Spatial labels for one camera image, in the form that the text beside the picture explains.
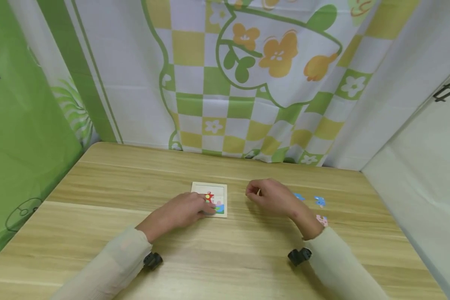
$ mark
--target green curtain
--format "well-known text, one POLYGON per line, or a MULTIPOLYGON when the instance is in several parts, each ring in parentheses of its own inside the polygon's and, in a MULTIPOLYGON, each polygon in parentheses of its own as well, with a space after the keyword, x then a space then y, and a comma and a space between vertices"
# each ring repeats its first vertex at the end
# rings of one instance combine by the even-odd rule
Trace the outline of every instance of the green curtain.
POLYGON ((0 0, 0 250, 82 154, 6 0, 0 0))

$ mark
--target wood grain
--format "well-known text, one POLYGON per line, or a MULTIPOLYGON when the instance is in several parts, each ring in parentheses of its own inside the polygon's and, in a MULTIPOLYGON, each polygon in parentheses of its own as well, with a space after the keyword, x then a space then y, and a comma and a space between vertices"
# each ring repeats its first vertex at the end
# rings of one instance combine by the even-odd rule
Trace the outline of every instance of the wood grain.
POLYGON ((105 244, 193 181, 228 185, 228 218, 208 218, 156 242, 164 263, 118 299, 332 299, 288 252, 300 233, 264 215, 244 189, 273 177, 301 193, 392 299, 446 299, 365 177, 354 171, 98 143, 0 253, 0 300, 48 299, 105 244), (321 209, 314 196, 326 199, 321 209))

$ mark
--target puzzle piece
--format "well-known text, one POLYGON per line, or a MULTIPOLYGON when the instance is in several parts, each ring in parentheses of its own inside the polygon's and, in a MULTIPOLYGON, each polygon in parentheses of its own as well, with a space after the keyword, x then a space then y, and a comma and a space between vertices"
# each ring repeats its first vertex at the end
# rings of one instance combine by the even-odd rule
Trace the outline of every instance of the puzzle piece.
POLYGON ((320 206, 320 208, 323 208, 325 206, 325 199, 323 197, 314 197, 317 201, 315 202, 316 205, 320 206))
POLYGON ((322 217, 321 215, 317 215, 317 220, 324 226, 328 226, 328 219, 327 217, 322 217))
POLYGON ((207 215, 207 217, 226 218, 227 217, 227 189, 226 184, 193 182, 192 192, 205 195, 205 201, 215 204, 214 215, 207 215))
POLYGON ((300 195, 299 193, 293 193, 293 194, 295 195, 295 197, 297 197, 298 200, 300 200, 300 201, 304 201, 305 200, 305 198, 303 198, 303 196, 300 195))

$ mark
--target green and white checkered pattern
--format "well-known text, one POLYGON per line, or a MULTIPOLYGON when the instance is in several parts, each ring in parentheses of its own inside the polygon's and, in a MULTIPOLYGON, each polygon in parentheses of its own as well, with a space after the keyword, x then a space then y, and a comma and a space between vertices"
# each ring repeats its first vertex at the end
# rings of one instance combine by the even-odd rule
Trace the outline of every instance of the green and white checkered pattern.
POLYGON ((383 34, 390 26, 377 30, 376 22, 390 22, 384 17, 390 7, 380 6, 378 20, 371 18, 345 41, 348 48, 336 65, 330 65, 332 70, 310 103, 282 108, 265 86, 240 89, 226 78, 218 67, 216 44, 230 12, 219 0, 202 2, 148 0, 144 6, 168 58, 161 85, 177 129, 170 147, 266 162, 323 164, 396 37, 383 34))

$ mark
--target pink puzzle piece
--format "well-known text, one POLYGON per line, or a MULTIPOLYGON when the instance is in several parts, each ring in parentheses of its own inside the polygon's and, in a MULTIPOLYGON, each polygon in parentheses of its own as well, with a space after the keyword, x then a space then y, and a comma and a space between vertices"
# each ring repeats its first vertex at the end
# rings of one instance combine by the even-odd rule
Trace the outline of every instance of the pink puzzle piece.
POLYGON ((328 226, 328 219, 327 217, 322 217, 321 215, 317 215, 317 220, 324 225, 325 227, 328 226))

